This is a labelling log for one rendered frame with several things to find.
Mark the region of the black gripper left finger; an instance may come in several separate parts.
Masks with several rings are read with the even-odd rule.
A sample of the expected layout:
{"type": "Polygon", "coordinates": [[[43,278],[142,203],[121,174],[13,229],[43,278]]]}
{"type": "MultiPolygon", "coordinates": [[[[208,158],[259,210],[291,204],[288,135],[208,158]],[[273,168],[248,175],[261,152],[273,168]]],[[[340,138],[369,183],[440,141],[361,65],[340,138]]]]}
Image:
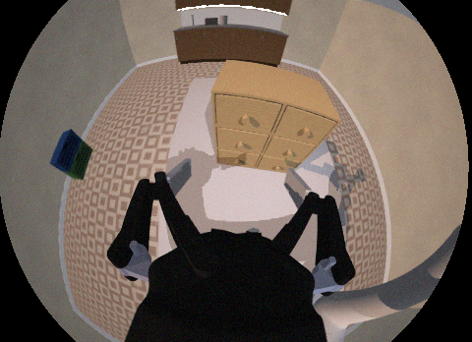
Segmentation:
{"type": "Polygon", "coordinates": [[[181,246],[195,272],[202,278],[218,274],[217,252],[175,198],[191,176],[191,158],[186,158],[167,174],[154,173],[155,183],[150,183],[149,179],[139,181],[121,231],[107,251],[108,259],[128,280],[148,282],[148,269],[152,264],[148,253],[149,228],[154,200],[159,200],[175,244],[177,248],[181,246]]]}

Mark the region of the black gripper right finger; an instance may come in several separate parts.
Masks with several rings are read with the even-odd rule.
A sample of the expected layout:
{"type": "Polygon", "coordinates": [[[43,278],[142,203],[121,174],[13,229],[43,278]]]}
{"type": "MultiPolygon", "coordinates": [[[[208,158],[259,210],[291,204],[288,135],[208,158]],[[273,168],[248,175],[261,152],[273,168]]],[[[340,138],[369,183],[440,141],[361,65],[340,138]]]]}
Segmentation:
{"type": "Polygon", "coordinates": [[[291,254],[312,214],[318,215],[316,264],[313,294],[329,296],[355,276],[355,268],[345,248],[344,235],[334,197],[320,198],[294,171],[287,168],[284,186],[297,212],[274,239],[253,259],[250,275],[254,280],[270,280],[291,254]]]}

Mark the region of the small wooden chest of drawers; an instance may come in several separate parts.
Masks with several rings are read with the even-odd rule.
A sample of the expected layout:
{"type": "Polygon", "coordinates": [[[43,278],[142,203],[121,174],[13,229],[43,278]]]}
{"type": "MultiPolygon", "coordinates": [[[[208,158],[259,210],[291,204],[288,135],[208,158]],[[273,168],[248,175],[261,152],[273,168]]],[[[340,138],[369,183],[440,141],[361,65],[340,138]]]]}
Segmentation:
{"type": "MultiPolygon", "coordinates": [[[[257,168],[263,155],[265,155],[265,151],[267,145],[272,136],[282,137],[290,140],[295,140],[303,143],[311,143],[315,144],[316,146],[313,150],[302,160],[294,160],[300,161],[300,163],[294,168],[294,170],[330,135],[330,133],[338,126],[341,122],[331,100],[329,99],[325,89],[321,85],[319,81],[314,79],[308,78],[306,76],[287,71],[284,69],[252,63],[252,62],[245,62],[245,61],[236,61],[236,60],[226,60],[212,89],[211,89],[211,104],[212,104],[212,118],[213,118],[213,130],[214,130],[214,142],[215,142],[215,152],[216,152],[216,162],[219,163],[218,158],[218,150],[225,149],[225,148],[218,148],[217,142],[217,129],[218,128],[226,128],[226,129],[234,129],[234,130],[241,130],[241,131],[248,131],[260,134],[268,135],[268,138],[265,143],[265,147],[262,150],[262,153],[259,154],[259,159],[255,165],[255,169],[257,168]],[[222,94],[232,94],[232,95],[240,95],[240,96],[247,96],[253,97],[268,101],[273,101],[281,104],[281,109],[277,118],[274,122],[273,128],[269,133],[245,130],[245,129],[238,129],[238,128],[231,128],[231,127],[223,127],[216,125],[216,106],[215,106],[215,96],[217,93],[222,94]],[[275,135],[274,131],[278,125],[278,122],[284,112],[286,105],[297,107],[303,110],[307,110],[324,117],[327,117],[331,120],[335,121],[335,125],[332,129],[325,135],[325,137],[318,143],[312,142],[305,142],[297,139],[292,139],[284,136],[275,135]]],[[[225,149],[225,150],[232,150],[232,149],[225,149]]],[[[232,150],[232,151],[239,151],[239,150],[232,150]]],[[[239,152],[246,152],[246,151],[239,151],[239,152]]],[[[246,152],[252,153],[252,152],[246,152]]],[[[224,164],[224,163],[219,163],[224,164]]]]}

